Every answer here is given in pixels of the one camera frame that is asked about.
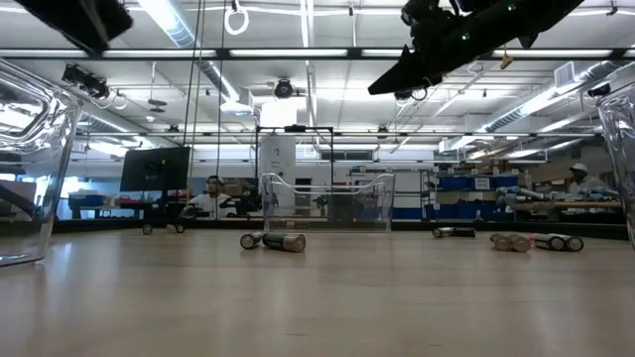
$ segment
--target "black monitor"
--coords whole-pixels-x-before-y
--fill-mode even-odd
[[[166,192],[188,187],[190,148],[134,150],[126,153],[121,175],[122,192]]]

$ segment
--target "table surface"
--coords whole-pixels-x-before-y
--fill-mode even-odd
[[[0,270],[2,355],[635,355],[627,242],[307,233],[294,254],[242,250],[242,233],[54,236],[43,262]]]

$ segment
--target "aa battery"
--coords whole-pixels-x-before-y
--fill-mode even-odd
[[[579,252],[584,249],[584,241],[579,237],[571,237],[560,234],[550,234],[552,237],[559,237],[565,240],[566,248],[570,252]]]
[[[307,248],[307,238],[297,233],[266,233],[262,243],[269,249],[302,253]]]
[[[262,232],[251,232],[240,237],[240,246],[244,249],[254,249],[262,240]]]
[[[562,237],[548,234],[535,235],[534,244],[537,248],[554,251],[564,251],[567,248],[567,242]]]
[[[499,251],[512,250],[512,240],[509,237],[502,234],[494,233],[489,237],[489,240],[494,243],[494,249]]]
[[[449,237],[450,235],[452,235],[452,233],[454,233],[454,228],[450,228],[450,227],[435,228],[433,230],[433,236],[435,238]]]
[[[567,249],[570,252],[579,252],[584,249],[584,241],[579,237],[569,237],[567,239]]]
[[[509,239],[512,242],[512,249],[516,252],[525,253],[532,247],[529,239],[523,236],[519,236],[518,234],[510,234]]]
[[[452,228],[452,227],[444,227],[444,228],[435,228],[433,230],[433,236],[435,238],[444,238],[444,237],[476,237],[476,229],[474,228]]]

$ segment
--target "fluorescent light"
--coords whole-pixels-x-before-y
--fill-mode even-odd
[[[573,11],[569,14],[569,16],[595,16],[595,15],[607,15],[610,12],[609,9],[606,10],[580,10]]]
[[[487,153],[484,150],[481,150],[481,151],[477,151],[476,153],[470,154],[469,158],[478,159],[478,158],[484,157],[485,155],[487,155]]]
[[[397,58],[401,55],[403,50],[391,50],[391,49],[380,49],[380,50],[362,50],[361,55],[363,57],[392,57]]]
[[[131,59],[145,57],[165,57],[165,58],[191,58],[195,57],[216,57],[215,50],[109,50],[103,56],[108,58],[127,57]]]
[[[538,149],[519,150],[507,155],[507,158],[523,158],[538,153]]]
[[[95,119],[95,120],[97,120],[97,121],[100,121],[100,122],[102,122],[102,123],[104,123],[104,124],[106,124],[106,125],[109,125],[109,126],[111,126],[111,127],[115,128],[115,129],[119,130],[119,131],[120,131],[120,132],[122,132],[122,133],[128,133],[128,130],[127,130],[127,129],[122,128],[122,127],[120,127],[120,126],[119,126],[119,125],[117,125],[117,124],[113,124],[113,123],[111,123],[111,122],[109,122],[109,121],[107,121],[107,120],[105,120],[105,119],[102,119],[102,118],[100,118],[100,117],[98,117],[98,116],[90,115],[90,118]]]
[[[113,155],[116,157],[124,157],[128,152],[128,149],[122,148],[117,145],[112,145],[108,143],[92,143],[90,144],[90,148],[96,151],[102,152],[104,154]]]
[[[565,127],[565,126],[567,126],[568,124],[570,124],[572,122],[574,122],[574,120],[571,119],[571,118],[563,119],[563,120],[557,121],[556,123],[550,124],[550,125],[542,128],[542,129],[539,129],[538,132],[539,133],[547,133],[547,132],[550,132],[550,131],[554,131],[556,129],[560,129],[562,127]]]
[[[355,14],[401,16],[401,9],[355,9]]]
[[[230,50],[233,57],[344,57],[347,50],[296,49],[296,50]]]
[[[599,58],[608,57],[613,50],[507,50],[507,56],[513,58]],[[493,57],[503,58],[505,50],[495,50]]]
[[[8,12],[8,13],[14,13],[14,14],[28,14],[29,12],[25,9],[21,9],[21,8],[12,8],[12,7],[0,7],[0,12]]]
[[[597,16],[597,15],[607,16],[607,15],[610,14],[610,12],[611,12],[610,8],[605,9],[605,10],[578,10],[578,11],[573,11],[572,13],[570,13],[569,16],[573,16],[573,17],[578,17],[578,16]],[[635,12],[628,11],[628,10],[617,9],[617,12],[615,13],[615,15],[635,16]]]
[[[318,89],[316,97],[319,99],[336,101],[395,101],[392,94],[370,95],[367,89]]]
[[[546,160],[510,160],[509,164],[546,164]]]
[[[220,104],[220,111],[227,114],[251,115],[254,113],[254,108],[233,100],[226,100],[224,103]]]
[[[181,19],[170,1],[138,0],[138,3],[164,31],[172,31],[179,26]]]
[[[575,140],[571,140],[571,141],[567,141],[567,142],[559,143],[559,144],[557,144],[557,145],[553,145],[551,148],[549,148],[549,150],[557,150],[557,149],[561,149],[561,148],[567,147],[567,146],[569,146],[569,145],[571,145],[571,144],[573,144],[573,143],[576,143],[576,142],[578,142],[578,141],[579,141],[579,139],[575,139]]]
[[[0,50],[2,58],[87,58],[80,50]]]

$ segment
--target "transparent bin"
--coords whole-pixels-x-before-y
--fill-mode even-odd
[[[635,82],[599,100],[606,147],[635,249]]]
[[[45,257],[81,102],[0,60],[0,266]]]
[[[296,185],[276,174],[260,176],[265,232],[353,231],[389,233],[395,176],[366,185]]]

